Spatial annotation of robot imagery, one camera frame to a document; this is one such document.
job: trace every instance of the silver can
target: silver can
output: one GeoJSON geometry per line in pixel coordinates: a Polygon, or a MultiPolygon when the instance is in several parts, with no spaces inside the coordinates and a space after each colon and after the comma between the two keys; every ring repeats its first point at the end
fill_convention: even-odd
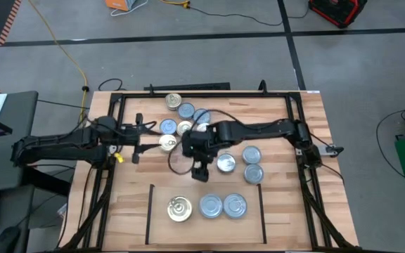
{"type": "Polygon", "coordinates": [[[218,157],[217,167],[223,173],[231,173],[236,168],[236,160],[230,154],[223,154],[218,157]]]}
{"type": "Polygon", "coordinates": [[[177,134],[178,134],[179,136],[182,136],[182,134],[183,134],[185,131],[191,129],[191,126],[192,126],[192,124],[191,124],[190,122],[184,120],[183,122],[181,122],[181,123],[179,123],[179,124],[177,125],[177,130],[176,130],[176,132],[177,132],[177,134]]]}
{"type": "Polygon", "coordinates": [[[200,213],[209,219],[217,218],[223,211],[223,202],[215,194],[207,194],[200,199],[200,213]]]}
{"type": "Polygon", "coordinates": [[[257,164],[262,158],[260,150],[256,146],[248,146],[242,152],[243,161],[246,164],[257,164]]]}
{"type": "Polygon", "coordinates": [[[193,208],[187,198],[176,196],[168,202],[167,211],[170,219],[175,222],[183,222],[190,218],[193,208]]]}
{"type": "Polygon", "coordinates": [[[264,170],[257,164],[250,164],[246,166],[243,176],[248,183],[256,185],[264,180],[264,170]]]}
{"type": "Polygon", "coordinates": [[[209,126],[209,123],[202,123],[202,124],[199,124],[199,125],[196,127],[196,131],[206,131],[206,130],[207,130],[207,126],[209,126]]]}
{"type": "Polygon", "coordinates": [[[224,199],[223,210],[229,218],[239,219],[245,216],[247,209],[245,198],[238,193],[230,194],[224,199]]]}
{"type": "Polygon", "coordinates": [[[182,103],[182,97],[177,93],[170,93],[165,97],[168,110],[177,110],[182,103]]]}
{"type": "Polygon", "coordinates": [[[176,137],[170,134],[164,134],[159,139],[160,149],[165,152],[170,152],[177,144],[176,137]]]}

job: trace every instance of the gray desk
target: gray desk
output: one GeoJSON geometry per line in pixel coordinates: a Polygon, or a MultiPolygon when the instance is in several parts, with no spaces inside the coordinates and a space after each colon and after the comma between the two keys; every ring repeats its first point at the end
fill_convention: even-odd
{"type": "MultiPolygon", "coordinates": [[[[13,130],[11,135],[0,137],[0,234],[5,228],[20,222],[31,210],[34,186],[18,187],[23,173],[12,165],[10,158],[11,145],[31,133],[37,96],[36,91],[8,94],[0,112],[0,122],[13,130]]],[[[26,252],[27,224],[28,220],[19,225],[21,234],[15,248],[17,253],[26,252]]]]}
{"type": "Polygon", "coordinates": [[[38,93],[8,94],[0,112],[0,122],[12,128],[11,135],[0,137],[0,190],[21,185],[23,171],[11,162],[12,144],[31,134],[38,93]]]}
{"type": "MultiPolygon", "coordinates": [[[[16,225],[29,214],[33,194],[34,186],[23,186],[0,192],[0,235],[5,228],[16,225]]],[[[18,226],[21,234],[15,247],[15,253],[26,252],[29,236],[27,224],[26,219],[18,226]]]]}

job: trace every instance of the can lid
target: can lid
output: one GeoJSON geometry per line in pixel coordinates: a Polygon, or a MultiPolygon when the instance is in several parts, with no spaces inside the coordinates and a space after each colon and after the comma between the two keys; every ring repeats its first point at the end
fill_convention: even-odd
{"type": "Polygon", "coordinates": [[[165,96],[165,103],[169,108],[177,108],[179,105],[181,105],[181,102],[182,97],[177,93],[170,93],[165,96]]]}
{"type": "Polygon", "coordinates": [[[260,162],[262,154],[256,146],[248,146],[243,150],[242,157],[247,164],[256,164],[260,162]]]}
{"type": "Polygon", "coordinates": [[[232,219],[243,217],[247,208],[245,198],[238,193],[232,193],[224,199],[223,210],[232,219]]]}
{"type": "Polygon", "coordinates": [[[186,120],[184,120],[183,122],[179,123],[179,125],[177,125],[177,134],[182,136],[182,134],[191,129],[192,124],[186,120]]]}
{"type": "Polygon", "coordinates": [[[209,219],[217,218],[223,211],[223,202],[215,194],[207,194],[200,200],[200,212],[209,219]]]}
{"type": "Polygon", "coordinates": [[[196,123],[202,124],[202,123],[209,123],[210,122],[210,112],[208,112],[206,109],[197,109],[195,113],[193,114],[193,120],[198,121],[196,123]]]}
{"type": "Polygon", "coordinates": [[[177,124],[173,119],[164,119],[160,123],[160,130],[163,134],[174,134],[176,132],[177,124]]]}
{"type": "Polygon", "coordinates": [[[195,113],[195,107],[193,107],[193,105],[190,103],[182,103],[177,108],[177,113],[183,119],[191,119],[193,116],[193,113],[195,113]]]}
{"type": "Polygon", "coordinates": [[[171,151],[177,144],[176,137],[170,134],[164,134],[159,139],[160,148],[164,151],[171,151]]]}
{"type": "Polygon", "coordinates": [[[192,206],[190,201],[183,196],[173,197],[168,202],[168,216],[176,222],[186,221],[192,212],[192,206]]]}
{"type": "Polygon", "coordinates": [[[232,172],[236,168],[236,160],[230,154],[223,154],[218,157],[217,167],[222,172],[232,172]]]}
{"type": "Polygon", "coordinates": [[[209,125],[209,123],[202,123],[202,124],[199,124],[197,127],[196,127],[196,131],[205,131],[206,129],[207,129],[207,126],[209,125]]]}
{"type": "Polygon", "coordinates": [[[264,179],[264,170],[257,164],[250,164],[246,166],[243,176],[248,183],[258,184],[264,179]]]}

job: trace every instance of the black floor line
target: black floor line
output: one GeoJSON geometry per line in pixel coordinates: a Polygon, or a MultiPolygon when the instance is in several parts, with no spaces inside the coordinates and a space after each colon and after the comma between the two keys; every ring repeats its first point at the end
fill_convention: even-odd
{"type": "Polygon", "coordinates": [[[292,32],[292,36],[303,37],[303,36],[329,36],[329,35],[355,35],[355,34],[399,34],[399,33],[405,33],[405,28],[306,31],[306,32],[292,32]]]}
{"type": "Polygon", "coordinates": [[[296,52],[295,42],[293,41],[292,30],[290,23],[288,22],[287,11],[285,10],[285,4],[283,0],[278,0],[279,10],[281,11],[282,23],[284,25],[285,38],[287,39],[288,50],[290,51],[290,57],[292,58],[293,69],[295,71],[296,82],[300,90],[306,90],[306,84],[304,83],[304,77],[302,76],[302,70],[300,65],[300,59],[296,52]]]}
{"type": "MultiPolygon", "coordinates": [[[[290,34],[293,37],[355,35],[355,34],[400,34],[400,33],[405,33],[405,28],[290,32],[290,34]]],[[[59,40],[58,42],[61,45],[82,45],[82,44],[149,42],[149,41],[185,41],[198,39],[274,38],[274,37],[286,37],[287,35],[288,32],[238,32],[225,34],[119,37],[119,38],[104,38],[104,39],[62,39],[59,40]]],[[[48,40],[48,41],[13,41],[13,42],[8,41],[3,46],[53,46],[53,45],[55,45],[55,42],[52,40],[48,40]]]]}

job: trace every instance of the wooden table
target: wooden table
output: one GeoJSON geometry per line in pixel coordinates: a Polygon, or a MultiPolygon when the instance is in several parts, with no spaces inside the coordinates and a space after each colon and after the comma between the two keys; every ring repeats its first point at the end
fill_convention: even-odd
{"type": "MultiPolygon", "coordinates": [[[[136,92],[142,93],[143,91],[130,91],[130,93],[136,92]]],[[[89,118],[94,119],[107,115],[110,94],[111,92],[95,92],[89,118]]],[[[327,143],[332,143],[321,94],[301,92],[301,97],[311,132],[327,143]]],[[[244,123],[271,122],[275,119],[288,117],[285,101],[282,98],[186,98],[185,101],[194,104],[195,108],[225,110],[244,123]]],[[[123,123],[134,122],[135,114],[138,112],[143,113],[145,122],[156,120],[159,124],[167,118],[173,118],[179,122],[177,113],[166,108],[163,98],[127,99],[123,123]]],[[[216,113],[212,114],[212,122],[223,119],[227,119],[227,117],[216,113]]],[[[159,129],[158,124],[154,128],[156,131],[159,129]]],[[[141,139],[142,143],[156,143],[157,141],[157,136],[146,136],[141,139]]],[[[166,155],[159,149],[147,151],[141,155],[140,164],[132,164],[129,161],[133,149],[132,147],[124,147],[122,155],[127,159],[127,162],[117,164],[115,167],[103,250],[310,250],[311,245],[297,175],[294,148],[285,139],[279,138],[245,141],[226,151],[233,154],[238,164],[241,164],[241,150],[247,145],[256,145],[263,154],[260,164],[265,171],[262,195],[267,244],[145,245],[150,184],[154,184],[156,187],[205,187],[205,184],[192,179],[190,174],[185,176],[173,174],[167,167],[166,155]]],[[[338,161],[335,158],[323,157],[323,163],[340,171],[338,161]]],[[[86,162],[77,163],[70,193],[67,226],[61,245],[64,245],[77,230],[84,184],[89,167],[86,162]]],[[[236,168],[233,174],[226,176],[217,173],[215,165],[211,164],[209,166],[211,174],[208,184],[222,183],[223,185],[246,186],[247,183],[243,178],[243,167],[242,164],[236,168]]],[[[317,172],[327,216],[350,243],[358,245],[341,179],[323,167],[319,168],[317,172]]],[[[91,173],[89,184],[85,190],[86,198],[82,220],[87,216],[89,209],[94,176],[95,173],[91,173]]],[[[314,220],[319,237],[318,241],[322,245],[321,227],[315,213],[314,220]]],[[[90,245],[95,245],[98,221],[99,218],[97,217],[94,222],[90,245]]]]}

